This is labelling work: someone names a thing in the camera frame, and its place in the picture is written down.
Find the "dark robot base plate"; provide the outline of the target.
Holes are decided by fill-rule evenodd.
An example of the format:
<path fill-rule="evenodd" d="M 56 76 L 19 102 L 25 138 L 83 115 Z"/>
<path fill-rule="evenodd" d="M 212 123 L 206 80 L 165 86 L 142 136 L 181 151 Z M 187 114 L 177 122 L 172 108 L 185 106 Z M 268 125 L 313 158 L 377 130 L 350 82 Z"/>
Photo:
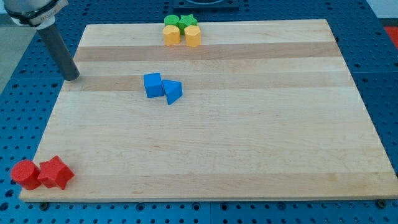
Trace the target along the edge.
<path fill-rule="evenodd" d="M 172 0 L 174 9 L 239 9 L 238 0 Z"/>

